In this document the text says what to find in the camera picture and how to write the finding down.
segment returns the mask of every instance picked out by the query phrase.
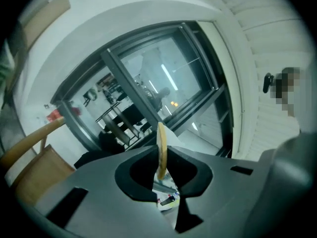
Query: pixelated area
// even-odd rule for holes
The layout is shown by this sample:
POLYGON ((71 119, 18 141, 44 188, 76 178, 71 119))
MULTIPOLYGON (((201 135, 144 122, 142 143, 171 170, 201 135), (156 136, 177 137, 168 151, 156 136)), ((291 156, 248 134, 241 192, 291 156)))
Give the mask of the pixelated area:
POLYGON ((276 104, 282 106, 289 116, 294 116, 294 87, 299 86, 300 70, 287 67, 273 80, 270 97, 275 98, 276 104))

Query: black window frame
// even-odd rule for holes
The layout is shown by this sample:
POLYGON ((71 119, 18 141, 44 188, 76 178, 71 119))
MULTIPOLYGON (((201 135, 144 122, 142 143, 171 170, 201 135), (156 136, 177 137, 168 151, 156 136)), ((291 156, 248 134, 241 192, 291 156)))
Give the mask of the black window frame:
MULTIPOLYGON (((216 105, 216 110, 218 120, 222 120, 220 124, 221 130, 224 132, 222 135, 223 142, 226 143, 224 147, 226 149, 232 148, 232 141, 230 142, 230 140, 228 140, 228 138, 232 138, 233 126, 230 95, 228 97, 227 86, 218 57, 213 50, 212 44, 206 38, 197 22, 155 24, 122 35, 100 47, 84 59, 62 82, 54 94, 51 103, 55 104, 60 113, 65 116, 66 124, 87 150, 100 149, 98 138, 74 115, 69 102, 80 87, 105 66, 108 66, 115 78, 119 78, 117 78, 118 81, 124 80, 126 83, 123 86, 123 88, 125 88, 124 90, 129 93, 129 97, 133 103, 140 109, 152 127, 156 127, 157 123, 161 121, 174 131, 176 135, 181 134, 181 132, 186 129, 186 125, 192 117, 201 114, 208 106, 214 103, 219 96, 226 94, 226 96, 222 98, 225 99, 225 101, 219 102, 221 106, 217 108, 216 105), (162 121, 147 100, 145 94, 136 87, 134 80, 120 58, 126 56, 127 53, 132 53, 135 49, 139 49, 142 45, 147 46, 167 37, 174 39, 186 59, 189 57, 190 52, 200 58, 199 61, 203 70, 200 71, 200 75, 196 73, 194 73, 194 75, 196 78, 198 77, 198 82, 202 90, 180 106, 172 116, 162 121), (189 45, 183 45, 181 43, 182 41, 186 41, 189 45), (226 110, 225 113, 229 115, 221 117, 224 109, 226 110)), ((156 133, 153 132, 146 138, 140 140, 131 149, 153 144, 155 143, 155 138, 156 133)))

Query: person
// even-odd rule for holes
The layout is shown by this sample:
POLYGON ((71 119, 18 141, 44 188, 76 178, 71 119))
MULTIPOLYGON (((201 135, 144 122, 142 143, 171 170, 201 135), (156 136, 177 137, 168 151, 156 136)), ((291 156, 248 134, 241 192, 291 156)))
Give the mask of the person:
MULTIPOLYGON (((152 104, 152 106, 154 107, 155 111, 158 112, 162 108, 162 99, 167 97, 169 94, 170 94, 170 90, 167 87, 165 87, 165 88, 161 89, 157 94, 156 93, 147 94, 147 98, 150 101, 150 103, 152 104)), ((125 93, 121 94, 118 97, 117 101, 123 100, 126 96, 127 95, 125 93)), ((131 125, 140 124, 141 120, 144 119, 144 116, 139 111, 139 109, 135 106, 135 104, 132 104, 131 106, 129 106, 125 110, 123 110, 122 114, 131 123, 131 125)), ((123 122, 120 116, 115 117, 113 119, 113 121, 116 124, 123 122)), ((148 125, 148 126, 147 125, 148 125, 148 123, 146 123, 144 126, 142 126, 142 128, 141 128, 142 132, 146 131, 147 128, 150 127, 150 125, 148 125)), ((122 126, 120 126, 120 129, 122 131, 125 131, 127 128, 128 127, 126 124, 123 124, 122 126)), ((110 131, 107 126, 105 126, 105 131, 106 132, 110 131)))
POLYGON ((306 70, 287 67, 273 80, 270 95, 282 105, 288 116, 298 121, 300 132, 317 131, 317 67, 316 60, 306 70))
POLYGON ((114 103, 113 96, 109 93, 109 91, 103 88, 103 94, 106 100, 110 103, 110 105, 113 105, 114 103))
POLYGON ((78 169, 81 166, 98 159, 106 158, 115 154, 119 154, 125 151, 124 146, 120 145, 113 134, 107 134, 100 132, 99 142, 101 151, 90 151, 83 154, 80 159, 74 164, 75 168, 78 169))

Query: white wall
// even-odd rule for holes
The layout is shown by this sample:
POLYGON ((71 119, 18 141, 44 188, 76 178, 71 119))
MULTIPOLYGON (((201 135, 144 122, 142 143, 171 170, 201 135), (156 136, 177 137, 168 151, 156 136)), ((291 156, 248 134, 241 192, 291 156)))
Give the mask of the white wall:
MULTIPOLYGON (((173 20, 212 20, 219 14, 203 0, 69 1, 71 9, 53 22, 31 48, 15 89, 14 101, 26 134, 44 124, 49 114, 44 104, 49 103, 67 75, 100 46, 142 26, 173 20)), ((74 156, 79 158, 85 152, 66 126, 50 135, 48 143, 70 164, 74 156)))
MULTIPOLYGON (((241 123, 235 157, 256 160, 263 150, 298 132, 297 122, 261 93, 265 72, 305 67, 314 52, 300 17, 285 0, 70 0, 70 4, 71 9, 30 50, 16 88, 14 100, 26 134, 39 127, 36 117, 47 113, 43 104, 91 52, 133 29, 172 20, 213 21, 225 42, 238 79, 230 91, 236 89, 241 96, 241 113, 239 107, 234 111, 234 119, 241 123)), ((64 127, 61 135, 68 135, 75 149, 71 151, 80 155, 83 147, 69 134, 64 127)), ((57 152, 69 155, 66 141, 61 143, 58 136, 54 140, 57 152)))

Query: window frame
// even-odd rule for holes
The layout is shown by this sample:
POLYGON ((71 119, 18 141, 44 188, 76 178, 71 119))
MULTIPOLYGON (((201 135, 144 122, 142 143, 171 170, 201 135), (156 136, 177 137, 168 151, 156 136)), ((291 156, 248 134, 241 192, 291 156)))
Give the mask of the window frame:
MULTIPOLYGON (((206 110, 208 105, 215 102, 226 89, 225 79, 219 76, 218 73, 219 71, 222 72, 220 63, 216 62, 217 68, 213 68, 214 63, 211 65, 213 60, 218 61, 218 58, 215 57, 212 50, 204 49, 203 46, 206 47, 206 43, 202 45, 196 37, 196 33, 199 29, 196 22, 171 22, 143 27, 120 36, 100 47, 84 59, 59 86, 51 103, 55 104, 60 113, 65 116, 66 124, 87 150, 99 150, 98 138, 90 132, 88 126, 83 124, 83 122, 76 117, 70 108, 69 101, 85 82, 95 73, 107 66, 119 84, 120 81, 125 83, 123 85, 120 84, 120 86, 124 91, 129 93, 128 96, 130 99, 139 108, 140 112, 153 128, 157 127, 157 123, 160 121, 174 131, 176 135, 180 135, 181 132, 186 129, 185 125, 189 123, 191 117, 206 110), (173 36, 175 33, 177 33, 178 38, 183 38, 183 40, 189 44, 186 48, 190 47, 192 52, 200 58, 199 61, 203 70, 199 73, 204 73, 203 76, 206 76, 207 80, 201 86, 202 90, 199 93, 184 103, 172 116, 162 120, 145 94, 138 89, 133 78, 121 62, 120 57, 123 57, 123 55, 126 56, 127 53, 131 54, 135 49, 140 49, 142 45, 150 45, 153 42, 165 39, 167 36, 173 36)), ((182 46, 180 41, 176 40, 175 43, 187 59, 188 56, 184 54, 184 49, 180 48, 180 46, 182 46)), ((228 109, 228 113, 230 113, 228 117, 231 117, 232 109, 230 103, 226 103, 225 107, 228 109)), ((231 119, 226 123, 226 127, 231 127, 225 129, 226 133, 230 133, 230 131, 232 133, 232 124, 231 119)), ((147 138, 141 139, 131 148, 151 144, 155 137, 156 133, 152 132, 147 138)))

